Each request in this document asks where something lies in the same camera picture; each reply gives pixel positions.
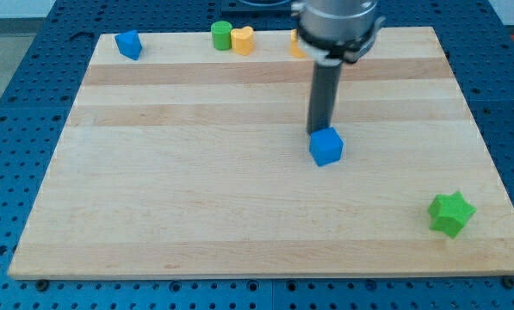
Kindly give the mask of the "yellow block behind arm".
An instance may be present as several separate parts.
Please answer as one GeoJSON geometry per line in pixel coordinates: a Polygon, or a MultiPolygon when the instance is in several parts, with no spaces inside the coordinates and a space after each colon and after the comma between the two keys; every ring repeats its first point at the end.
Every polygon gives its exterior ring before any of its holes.
{"type": "Polygon", "coordinates": [[[304,59],[307,57],[306,53],[299,46],[299,35],[296,29],[290,31],[290,47],[289,53],[297,59],[304,59]]]}

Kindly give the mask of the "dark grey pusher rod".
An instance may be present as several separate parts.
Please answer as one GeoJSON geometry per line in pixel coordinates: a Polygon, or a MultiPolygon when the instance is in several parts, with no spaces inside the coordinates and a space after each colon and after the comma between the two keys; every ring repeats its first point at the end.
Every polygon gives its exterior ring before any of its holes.
{"type": "Polygon", "coordinates": [[[314,64],[307,115],[308,134],[326,129],[331,125],[341,70],[341,63],[314,64]]]}

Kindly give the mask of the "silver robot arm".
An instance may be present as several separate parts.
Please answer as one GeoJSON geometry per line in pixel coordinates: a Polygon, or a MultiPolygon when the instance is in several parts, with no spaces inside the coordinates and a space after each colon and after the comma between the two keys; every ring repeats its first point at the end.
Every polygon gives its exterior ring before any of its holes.
{"type": "Polygon", "coordinates": [[[309,134],[331,125],[345,64],[353,65],[373,47],[386,17],[378,0],[300,0],[291,3],[298,46],[314,61],[307,113],[309,134]]]}

